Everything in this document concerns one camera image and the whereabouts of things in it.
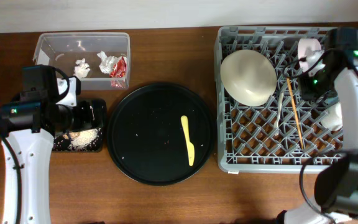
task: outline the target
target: green light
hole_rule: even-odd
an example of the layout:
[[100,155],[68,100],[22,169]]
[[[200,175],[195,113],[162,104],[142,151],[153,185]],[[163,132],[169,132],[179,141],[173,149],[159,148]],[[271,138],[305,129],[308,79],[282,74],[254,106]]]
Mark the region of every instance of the green light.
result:
[[354,55],[358,56],[358,50],[353,51]]

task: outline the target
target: wood grain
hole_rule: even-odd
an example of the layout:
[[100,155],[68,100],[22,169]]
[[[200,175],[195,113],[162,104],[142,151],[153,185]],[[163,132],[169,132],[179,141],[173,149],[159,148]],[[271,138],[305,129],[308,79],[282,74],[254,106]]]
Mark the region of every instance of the wood grain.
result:
[[[358,23],[344,25],[358,28]],[[173,82],[199,94],[216,115],[213,46],[218,27],[120,31],[131,37],[130,88],[84,91],[83,96],[104,98],[111,114],[132,90],[148,83]],[[21,68],[33,64],[39,35],[0,34],[0,106],[22,89]],[[229,175],[219,169],[216,150],[197,174],[167,187],[126,177],[114,165],[106,145],[98,153],[52,153],[49,177],[53,223],[255,223],[303,203],[298,175]],[[306,176],[308,194],[313,193],[315,177]],[[0,222],[3,200],[0,146]]]

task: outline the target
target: robotic arm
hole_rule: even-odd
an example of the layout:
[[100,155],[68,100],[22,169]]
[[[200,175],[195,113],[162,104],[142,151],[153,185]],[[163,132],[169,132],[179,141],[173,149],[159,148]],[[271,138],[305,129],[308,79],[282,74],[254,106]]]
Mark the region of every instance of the robotic arm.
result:
[[[57,79],[55,72],[65,79]],[[78,101],[79,79],[50,66],[23,68],[23,81],[17,101],[0,110],[6,162],[2,223],[50,223],[48,171],[54,136],[102,128],[106,103]]]
[[[337,94],[341,102],[344,129],[344,149],[341,152],[345,156],[318,175],[314,197],[308,200],[309,203],[283,211],[277,217],[277,223],[326,224],[358,219],[357,36],[355,29],[334,29],[328,34],[325,53],[316,51],[302,59],[304,62],[314,60],[315,64],[297,77],[303,99],[315,100],[322,94]],[[315,61],[314,55],[321,57]]]

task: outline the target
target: chopstick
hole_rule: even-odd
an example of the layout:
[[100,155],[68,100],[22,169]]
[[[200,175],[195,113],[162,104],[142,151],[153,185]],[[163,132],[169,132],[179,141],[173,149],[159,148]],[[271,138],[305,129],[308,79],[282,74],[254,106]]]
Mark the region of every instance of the chopstick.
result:
[[291,88],[291,81],[290,81],[289,78],[287,78],[287,84],[288,84],[288,90],[290,91],[291,104],[292,104],[293,112],[294,112],[294,114],[295,114],[296,128],[297,128],[297,130],[298,130],[299,140],[300,140],[300,142],[301,142],[301,148],[302,148],[302,150],[304,150],[305,148],[303,147],[302,132],[301,132],[301,128],[300,128],[300,125],[299,125],[298,113],[296,112],[295,100],[293,99],[292,88]]

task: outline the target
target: white crumpled napkin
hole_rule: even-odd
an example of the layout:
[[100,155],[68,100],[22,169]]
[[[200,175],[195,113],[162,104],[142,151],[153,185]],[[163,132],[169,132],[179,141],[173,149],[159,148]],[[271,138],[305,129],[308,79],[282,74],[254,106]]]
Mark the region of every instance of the white crumpled napkin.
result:
[[85,78],[90,72],[90,65],[85,63],[85,58],[82,60],[77,60],[75,62],[78,66],[74,67],[74,75],[78,78]]
[[118,63],[119,57],[108,56],[103,51],[98,53],[97,56],[102,60],[99,65],[100,70],[105,74],[110,74],[115,64]]

